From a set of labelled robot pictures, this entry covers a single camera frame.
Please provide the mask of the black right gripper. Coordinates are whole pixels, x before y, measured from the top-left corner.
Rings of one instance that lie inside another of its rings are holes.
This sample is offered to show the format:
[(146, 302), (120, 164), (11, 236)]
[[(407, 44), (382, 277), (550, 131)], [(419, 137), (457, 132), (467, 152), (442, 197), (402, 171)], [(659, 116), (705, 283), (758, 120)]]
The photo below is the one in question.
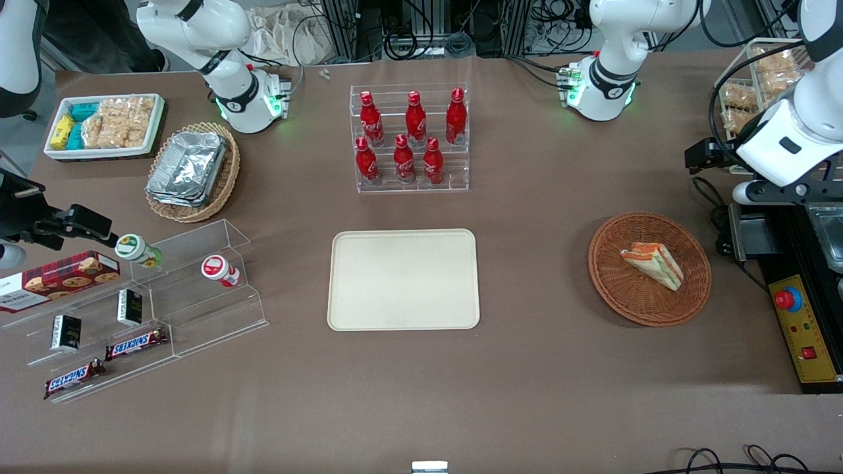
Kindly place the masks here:
[(115, 248), (118, 235), (111, 232), (112, 221), (82, 205), (63, 212), (51, 206), (44, 196), (45, 186), (2, 170), (1, 236), (12, 243), (36, 244), (51, 250), (63, 248), (67, 237), (97, 241)]

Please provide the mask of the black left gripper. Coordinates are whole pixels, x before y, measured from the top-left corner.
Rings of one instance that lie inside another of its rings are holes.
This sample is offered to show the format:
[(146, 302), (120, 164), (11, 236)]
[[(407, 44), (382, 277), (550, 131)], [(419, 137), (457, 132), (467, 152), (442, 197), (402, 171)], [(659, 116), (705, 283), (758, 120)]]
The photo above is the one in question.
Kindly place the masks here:
[(705, 170), (743, 167), (740, 158), (736, 158), (738, 139), (719, 142), (716, 138), (704, 138), (684, 150), (684, 168), (689, 175), (696, 175)]

